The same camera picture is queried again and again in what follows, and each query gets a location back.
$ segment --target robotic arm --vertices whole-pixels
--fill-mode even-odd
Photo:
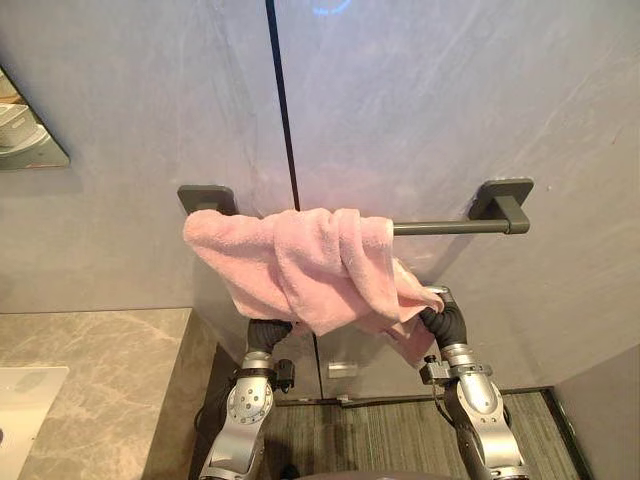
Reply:
[[[200,480],[254,480],[264,452],[263,427],[274,404],[273,392],[294,383],[290,360],[274,365],[275,345],[291,331],[280,320],[251,320],[247,353],[227,397],[227,416],[200,472]]]
[[[444,300],[444,311],[427,308],[420,318],[436,338],[441,361],[427,357],[420,375],[423,383],[445,389],[447,420],[456,429],[469,476],[474,480],[529,479],[506,420],[502,395],[489,380],[491,367],[478,363],[469,348],[464,318],[449,289],[432,290]],[[264,424],[274,406],[273,392],[280,388],[286,393],[294,383],[291,361],[274,364],[272,358],[273,348],[290,331],[287,322],[250,321],[249,348],[227,397],[224,427],[209,451],[200,480],[257,478],[264,452]]]
[[[444,300],[444,311],[427,308],[420,318],[436,337],[441,361],[426,358],[422,381],[444,387],[448,421],[456,429],[458,449],[472,479],[528,479],[502,395],[489,380],[491,367],[478,363],[469,348],[464,318],[449,289],[440,287],[437,293]]]

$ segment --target sink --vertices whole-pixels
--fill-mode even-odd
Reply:
[[[67,367],[0,368],[0,480],[16,480]]]

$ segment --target pink towel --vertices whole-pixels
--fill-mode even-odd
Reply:
[[[416,316],[438,295],[392,256],[393,223],[358,210],[286,210],[264,219],[200,210],[184,239],[224,279],[238,311],[325,334],[351,322],[415,364],[433,343]]]

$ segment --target gray wall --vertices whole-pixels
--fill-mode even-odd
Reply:
[[[240,355],[245,321],[184,245],[176,190],[293,207],[264,2],[3,1],[0,62],[71,157],[0,173],[0,312],[195,305]],[[283,348],[311,369],[300,396],[319,395],[310,342]]]
[[[527,235],[403,237],[395,253],[452,288],[501,386],[553,385],[637,344],[640,3],[353,0],[314,13],[337,3],[277,2],[302,207],[456,218],[485,180],[533,177]],[[424,393],[357,331],[319,349],[361,367],[325,378],[330,395]]]
[[[450,218],[484,180],[532,176],[528,235],[402,238],[396,253],[452,287],[501,386],[556,384],[636,345],[638,2],[314,14],[330,3],[276,2],[302,207]],[[195,305],[237,356],[244,323],[183,245],[175,191],[292,206],[264,2],[5,0],[0,61],[72,161],[0,174],[0,311]],[[310,340],[289,342],[309,381],[296,395],[316,396]],[[321,338],[320,356],[362,367],[325,379],[329,396],[424,393],[358,332]]]
[[[640,346],[565,380],[556,392],[595,477],[640,478]]]

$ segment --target marble countertop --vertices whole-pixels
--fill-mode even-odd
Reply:
[[[20,478],[184,478],[214,349],[188,308],[0,315],[0,366],[70,369]]]

